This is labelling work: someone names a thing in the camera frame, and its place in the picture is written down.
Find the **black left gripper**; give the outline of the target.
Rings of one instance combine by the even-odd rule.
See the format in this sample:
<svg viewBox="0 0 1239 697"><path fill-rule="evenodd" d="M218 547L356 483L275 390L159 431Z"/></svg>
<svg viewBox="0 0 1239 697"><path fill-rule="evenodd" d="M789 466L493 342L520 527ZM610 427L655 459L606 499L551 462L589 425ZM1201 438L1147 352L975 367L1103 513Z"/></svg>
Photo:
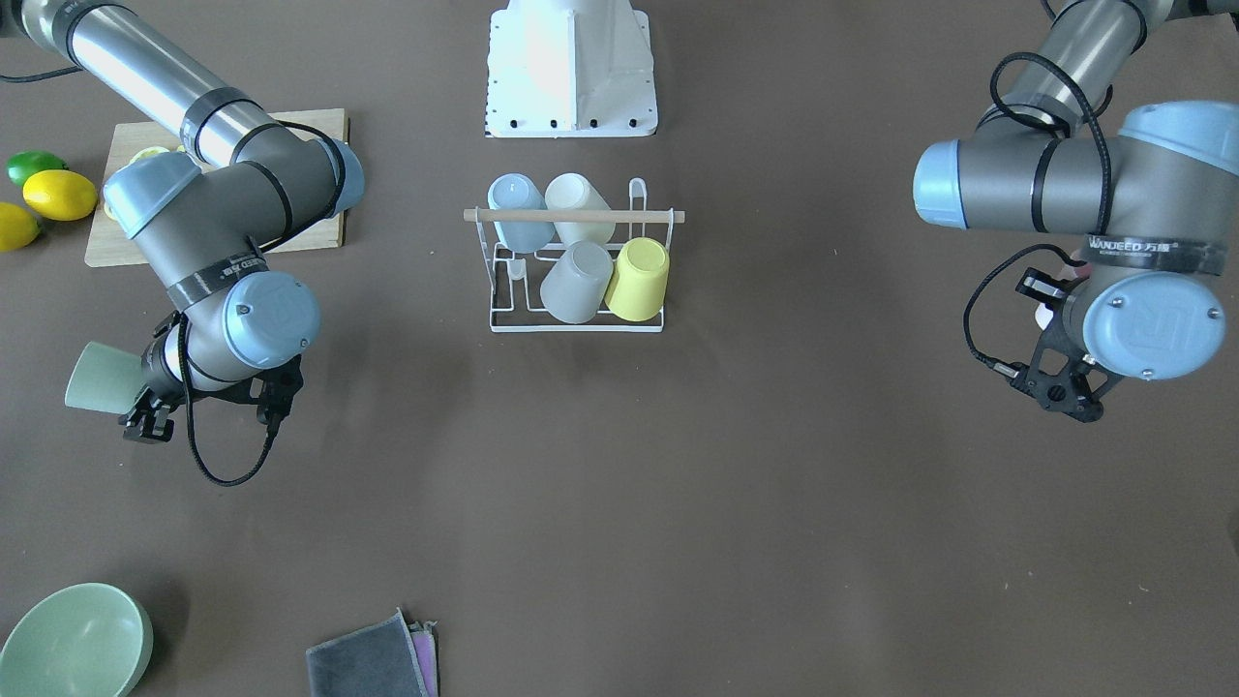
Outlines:
<svg viewBox="0 0 1239 697"><path fill-rule="evenodd" d="M1011 385L1052 413L1066 413L1075 422L1093 423L1103 416L1103 396L1124 376L1099 365L1087 349L1072 339L1066 324L1066 305L1073 284L1027 267L1016 286L1018 293L1040 301L1049 311L1030 363L1016 363Z"/></svg>

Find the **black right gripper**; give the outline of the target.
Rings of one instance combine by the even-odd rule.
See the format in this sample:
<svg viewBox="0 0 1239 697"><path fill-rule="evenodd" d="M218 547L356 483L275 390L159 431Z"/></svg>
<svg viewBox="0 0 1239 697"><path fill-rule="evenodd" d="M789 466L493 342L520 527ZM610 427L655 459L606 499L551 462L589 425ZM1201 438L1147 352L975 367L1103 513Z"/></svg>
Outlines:
<svg viewBox="0 0 1239 697"><path fill-rule="evenodd" d="M141 371L152 394L150 404L138 404L120 415L121 437L142 444L159 444L173 437L173 409L186 404L186 387L180 376L177 332L167 329L155 336L141 355Z"/></svg>

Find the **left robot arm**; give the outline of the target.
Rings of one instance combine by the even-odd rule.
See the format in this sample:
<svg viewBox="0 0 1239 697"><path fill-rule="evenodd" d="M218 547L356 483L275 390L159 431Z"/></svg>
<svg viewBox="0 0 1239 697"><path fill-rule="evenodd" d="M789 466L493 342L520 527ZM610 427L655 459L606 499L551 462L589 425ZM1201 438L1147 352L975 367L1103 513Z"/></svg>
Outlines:
<svg viewBox="0 0 1239 697"><path fill-rule="evenodd" d="M1237 105L1137 106L1115 136L1098 118L1154 30L1235 14L1234 1L1067 1L1040 50L997 63L973 137L921 155L922 220L1080 236L1078 253L1056 251L1070 275L1018 279L1040 305L1030 360L1000 360L966 337L975 360L1052 413L1097 422L1121 379L1189 375L1224 343L1211 284L1237 227Z"/></svg>

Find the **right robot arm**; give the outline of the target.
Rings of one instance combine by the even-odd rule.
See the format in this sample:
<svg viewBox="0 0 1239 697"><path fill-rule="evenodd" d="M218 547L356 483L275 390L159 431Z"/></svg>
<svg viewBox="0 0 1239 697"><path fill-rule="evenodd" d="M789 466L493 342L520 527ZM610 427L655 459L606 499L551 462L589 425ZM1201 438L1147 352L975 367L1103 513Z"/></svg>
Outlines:
<svg viewBox="0 0 1239 697"><path fill-rule="evenodd" d="M265 253L359 202L366 177L339 137L279 123L118 1L14 1L35 45L97 76L180 137L103 187L173 314L142 354L90 344L64 401L115 413L128 439L173 433L197 397L254 404L276 433L300 387L300 357L321 329L305 284Z"/></svg>

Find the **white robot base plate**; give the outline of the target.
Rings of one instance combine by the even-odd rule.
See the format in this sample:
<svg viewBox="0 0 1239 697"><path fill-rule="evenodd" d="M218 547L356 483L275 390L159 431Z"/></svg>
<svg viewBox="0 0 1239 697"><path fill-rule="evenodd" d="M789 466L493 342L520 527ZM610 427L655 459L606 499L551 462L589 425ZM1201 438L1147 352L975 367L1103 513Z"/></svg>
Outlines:
<svg viewBox="0 0 1239 697"><path fill-rule="evenodd" d="M510 1L489 16L484 134L655 134L650 20L628 1Z"/></svg>

